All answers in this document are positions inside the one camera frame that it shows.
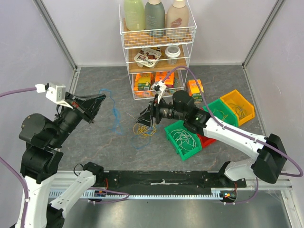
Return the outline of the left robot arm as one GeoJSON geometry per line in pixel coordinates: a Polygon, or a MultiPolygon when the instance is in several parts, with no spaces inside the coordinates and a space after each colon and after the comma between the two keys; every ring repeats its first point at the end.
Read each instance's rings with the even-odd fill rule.
{"type": "Polygon", "coordinates": [[[68,212],[90,187],[104,182],[104,169],[93,162],[83,170],[72,185],[57,199],[48,201],[50,188],[63,153],[63,142],[82,121],[93,123],[105,94],[75,96],[67,92],[62,107],[51,121],[41,114],[31,114],[21,126],[19,138],[26,143],[20,173],[27,184],[15,228],[61,228],[68,212]]]}

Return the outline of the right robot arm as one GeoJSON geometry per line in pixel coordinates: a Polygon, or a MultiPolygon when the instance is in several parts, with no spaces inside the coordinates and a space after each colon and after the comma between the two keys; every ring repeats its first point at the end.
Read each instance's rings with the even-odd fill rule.
{"type": "Polygon", "coordinates": [[[286,163],[286,151],[279,136],[252,134],[212,117],[210,113],[196,107],[186,91],[175,92],[170,103],[155,97],[136,122],[152,126],[159,124],[163,118],[182,120],[184,127],[191,133],[221,141],[249,157],[238,162],[228,161],[222,166],[223,172],[218,174],[217,179],[223,187],[251,177],[275,184],[281,175],[286,163]]]}

